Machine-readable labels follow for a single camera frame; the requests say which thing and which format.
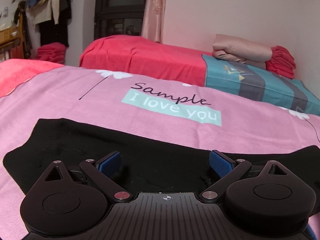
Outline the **black pants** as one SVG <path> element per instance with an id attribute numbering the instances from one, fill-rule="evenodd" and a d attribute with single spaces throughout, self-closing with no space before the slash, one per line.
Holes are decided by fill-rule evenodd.
<path id="1" fill-rule="evenodd" d="M 110 178 L 132 194 L 200 193 L 220 178 L 209 165 L 212 150 L 232 160 L 246 159 L 254 167 L 279 161 L 319 191 L 316 121 L 299 120 L 293 126 L 184 122 L 109 129 L 61 118 L 1 125 L 3 165 L 23 193 L 56 160 L 65 164 L 74 182 L 87 185 L 80 163 L 113 151 L 120 152 L 121 167 Z"/>

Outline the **pink printed bed sheet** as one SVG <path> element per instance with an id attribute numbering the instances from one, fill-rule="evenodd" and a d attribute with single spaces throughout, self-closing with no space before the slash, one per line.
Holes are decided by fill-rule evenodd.
<path id="1" fill-rule="evenodd" d="M 39 74 L 1 98 L 1 125 L 61 118 L 109 129 L 181 126 L 184 122 L 194 126 L 293 126 L 299 120 L 319 123 L 316 115 L 212 88 L 76 67 Z M 8 174 L 3 159 L 1 153 L 1 238 L 22 239 L 27 230 L 20 217 L 20 204 L 26 193 Z"/>

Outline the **hanging clothes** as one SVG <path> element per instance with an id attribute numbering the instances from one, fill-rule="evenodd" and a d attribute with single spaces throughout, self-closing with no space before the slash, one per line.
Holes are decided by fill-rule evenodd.
<path id="1" fill-rule="evenodd" d="M 42 46 L 60 43 L 69 47 L 68 22 L 72 19 L 71 0 L 22 0 L 14 14 L 15 25 L 20 16 L 26 24 L 26 11 L 29 12 L 33 25 L 40 32 Z"/>

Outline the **pink curtain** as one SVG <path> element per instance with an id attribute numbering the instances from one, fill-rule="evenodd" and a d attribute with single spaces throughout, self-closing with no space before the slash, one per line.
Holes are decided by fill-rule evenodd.
<path id="1" fill-rule="evenodd" d="M 164 13 L 167 0 L 146 0 L 141 36 L 163 42 Z"/>

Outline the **red folded cloth pile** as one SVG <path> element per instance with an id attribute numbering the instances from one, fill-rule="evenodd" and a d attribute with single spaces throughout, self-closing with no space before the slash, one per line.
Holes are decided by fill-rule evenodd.
<path id="1" fill-rule="evenodd" d="M 59 42 L 46 44 L 37 49 L 37 53 L 33 57 L 33 60 L 65 64 L 66 50 L 67 47 Z"/>

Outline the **coral red blanket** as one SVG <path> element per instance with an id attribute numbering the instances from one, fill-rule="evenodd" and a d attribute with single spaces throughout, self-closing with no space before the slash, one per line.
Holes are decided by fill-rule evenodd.
<path id="1" fill-rule="evenodd" d="M 63 64 L 40 60 L 9 59 L 0 63 L 0 97 L 12 93 L 19 85 L 38 74 L 63 67 Z"/>

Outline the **folded beige quilt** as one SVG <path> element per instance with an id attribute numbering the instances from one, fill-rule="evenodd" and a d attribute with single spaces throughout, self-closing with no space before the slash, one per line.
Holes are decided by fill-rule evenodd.
<path id="1" fill-rule="evenodd" d="M 260 69 L 266 69 L 272 54 L 269 46 L 235 36 L 216 34 L 213 42 L 213 57 Z"/>

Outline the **folded red blanket stack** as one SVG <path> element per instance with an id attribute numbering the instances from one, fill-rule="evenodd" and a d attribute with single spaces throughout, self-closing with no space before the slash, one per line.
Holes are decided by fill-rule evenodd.
<path id="1" fill-rule="evenodd" d="M 294 57 L 282 46 L 274 46 L 271 50 L 272 57 L 265 62 L 266 70 L 288 79 L 294 79 L 294 70 L 296 69 Z"/>

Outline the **dark window frame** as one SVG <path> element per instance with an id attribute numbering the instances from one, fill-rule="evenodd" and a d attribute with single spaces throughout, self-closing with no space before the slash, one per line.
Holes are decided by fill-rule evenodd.
<path id="1" fill-rule="evenodd" d="M 140 36 L 146 0 L 96 0 L 94 39 L 112 35 Z"/>

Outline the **wooden shelf unit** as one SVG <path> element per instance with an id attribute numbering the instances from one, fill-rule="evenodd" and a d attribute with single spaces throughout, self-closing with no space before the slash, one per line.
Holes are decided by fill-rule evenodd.
<path id="1" fill-rule="evenodd" d="M 26 59 L 23 16 L 19 15 L 18 25 L 1 30 L 1 62 L 9 59 Z"/>

